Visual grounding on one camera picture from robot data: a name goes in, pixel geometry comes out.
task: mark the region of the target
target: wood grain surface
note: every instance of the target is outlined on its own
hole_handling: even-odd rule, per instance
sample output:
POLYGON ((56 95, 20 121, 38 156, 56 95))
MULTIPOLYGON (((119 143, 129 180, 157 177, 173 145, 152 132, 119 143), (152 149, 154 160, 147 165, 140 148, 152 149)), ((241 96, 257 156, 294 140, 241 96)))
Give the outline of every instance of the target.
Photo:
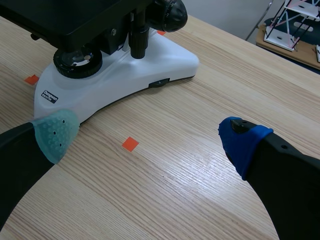
MULTIPOLYGON (((239 116, 319 158, 319 76, 193 17, 165 36, 198 55, 197 75, 97 112, 20 201, 1 240, 278 239, 226 158, 218 125, 239 116), (139 142, 133 152, 122 147, 128 137, 139 142)), ((35 87, 24 79, 54 52, 0 20, 0 133, 33 118, 35 87)))

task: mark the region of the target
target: red sticker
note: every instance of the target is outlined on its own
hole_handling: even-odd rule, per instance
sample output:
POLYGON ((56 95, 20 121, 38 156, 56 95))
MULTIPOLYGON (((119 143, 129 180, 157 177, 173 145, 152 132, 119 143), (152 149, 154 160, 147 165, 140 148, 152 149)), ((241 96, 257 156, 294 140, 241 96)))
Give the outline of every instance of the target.
POLYGON ((128 139, 125 140, 125 142, 122 144, 122 147, 127 149, 129 152, 132 152, 136 148, 136 146, 138 146, 138 144, 139 142, 134 140, 132 137, 128 137, 128 139))

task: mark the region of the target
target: small screw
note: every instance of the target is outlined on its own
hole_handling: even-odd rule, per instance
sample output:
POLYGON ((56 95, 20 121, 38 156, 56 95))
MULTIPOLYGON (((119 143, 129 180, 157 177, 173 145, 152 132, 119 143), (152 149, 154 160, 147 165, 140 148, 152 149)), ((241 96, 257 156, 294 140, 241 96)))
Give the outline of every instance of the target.
POLYGON ((117 29, 115 29, 115 28, 112 29, 112 30, 111 30, 111 34, 112 34, 112 36, 115 36, 115 35, 117 34, 117 29))

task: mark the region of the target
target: translucent green gripper tip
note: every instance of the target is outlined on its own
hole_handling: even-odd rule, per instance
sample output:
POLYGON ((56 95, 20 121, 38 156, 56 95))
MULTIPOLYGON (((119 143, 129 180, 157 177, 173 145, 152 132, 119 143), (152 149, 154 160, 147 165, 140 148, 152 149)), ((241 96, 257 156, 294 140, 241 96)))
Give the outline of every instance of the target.
POLYGON ((79 131, 79 120, 71 110, 59 110, 32 121, 35 139, 46 158, 59 163, 79 131))

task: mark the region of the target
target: blue gripper pad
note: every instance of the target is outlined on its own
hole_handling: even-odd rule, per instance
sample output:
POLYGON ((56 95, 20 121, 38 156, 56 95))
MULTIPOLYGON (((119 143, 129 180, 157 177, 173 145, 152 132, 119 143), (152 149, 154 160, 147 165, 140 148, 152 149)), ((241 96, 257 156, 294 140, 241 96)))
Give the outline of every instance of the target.
POLYGON ((79 120, 71 110, 59 110, 32 121, 35 139, 46 158, 59 163, 79 131, 79 120))
POLYGON ((228 117, 219 124, 219 135, 224 151, 232 159, 236 171, 243 180, 251 164, 252 158, 260 141, 273 130, 262 125, 256 125, 244 133, 236 133, 231 120, 240 120, 239 117, 228 117))

